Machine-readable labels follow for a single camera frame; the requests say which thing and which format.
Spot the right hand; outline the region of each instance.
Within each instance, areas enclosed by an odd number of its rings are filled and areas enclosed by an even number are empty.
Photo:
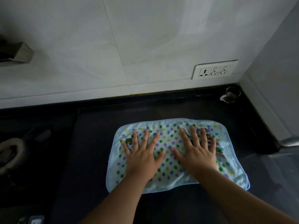
[[[184,169],[195,178],[197,178],[201,173],[204,173],[207,169],[218,170],[216,164],[216,139],[212,138],[211,148],[209,150],[205,129],[201,129],[201,144],[195,127],[190,126],[190,130],[194,146],[187,137],[184,129],[181,128],[181,136],[183,138],[187,154],[186,156],[183,156],[176,148],[171,148],[174,156],[181,162]]]

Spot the white wall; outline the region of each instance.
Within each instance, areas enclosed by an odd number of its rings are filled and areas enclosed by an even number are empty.
[[[0,108],[238,82],[297,0],[0,0],[0,34],[34,51],[0,68]],[[192,81],[196,64],[239,60]]]
[[[240,84],[278,140],[299,135],[299,2]]]

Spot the left hand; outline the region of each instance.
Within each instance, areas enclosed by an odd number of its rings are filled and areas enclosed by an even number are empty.
[[[126,153],[127,158],[127,168],[126,175],[133,175],[137,177],[139,180],[147,183],[150,179],[152,179],[155,173],[158,171],[158,168],[163,163],[165,158],[165,150],[163,150],[159,157],[154,158],[153,152],[156,146],[156,143],[159,138],[159,134],[156,133],[152,142],[149,144],[147,148],[147,139],[149,135],[149,130],[146,129],[144,132],[144,136],[139,147],[137,132],[133,132],[133,150],[130,152],[128,149],[126,142],[122,141],[123,148]]]

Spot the towel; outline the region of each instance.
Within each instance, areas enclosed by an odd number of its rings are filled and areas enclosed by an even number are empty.
[[[196,128],[199,138],[201,136],[201,128],[206,129],[209,144],[211,144],[213,137],[216,138],[218,171],[243,189],[248,190],[250,188],[248,177],[235,155],[225,126],[211,120],[165,119],[128,124],[117,130],[108,161],[106,175],[108,192],[111,192],[126,175],[126,156],[121,144],[122,140],[132,150],[133,131],[137,131],[138,142],[141,144],[145,129],[149,129],[148,144],[156,133],[160,135],[155,146],[154,156],[159,156],[163,150],[166,150],[166,153],[161,167],[146,184],[143,193],[166,191],[185,184],[198,184],[198,181],[183,169],[180,162],[170,151],[171,147],[175,147],[182,155],[186,155],[180,128],[183,128],[189,139],[192,140],[191,125]]]

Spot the hand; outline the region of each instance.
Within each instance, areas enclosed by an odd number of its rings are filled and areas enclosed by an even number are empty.
[[[181,136],[187,149],[186,157],[180,154],[180,152],[175,148],[171,148],[171,151],[173,152],[174,156],[181,162],[184,169],[193,177],[197,178],[199,174],[204,173],[204,171],[207,169],[217,170],[216,140],[215,138],[212,139],[211,148],[209,150],[207,146],[207,135],[205,129],[201,129],[201,145],[199,143],[195,127],[190,126],[190,130],[194,146],[187,137],[184,129],[181,128]]]
[[[127,157],[126,175],[134,175],[139,180],[143,180],[145,183],[147,183],[150,179],[152,179],[152,177],[154,177],[155,173],[157,173],[158,168],[161,166],[165,158],[165,150],[161,152],[160,156],[156,160],[153,155],[156,143],[159,138],[159,134],[156,133],[154,139],[147,148],[148,135],[149,130],[146,129],[141,142],[141,146],[138,149],[137,132],[133,132],[132,152],[130,152],[130,150],[128,149],[126,142],[122,141],[122,145]]]

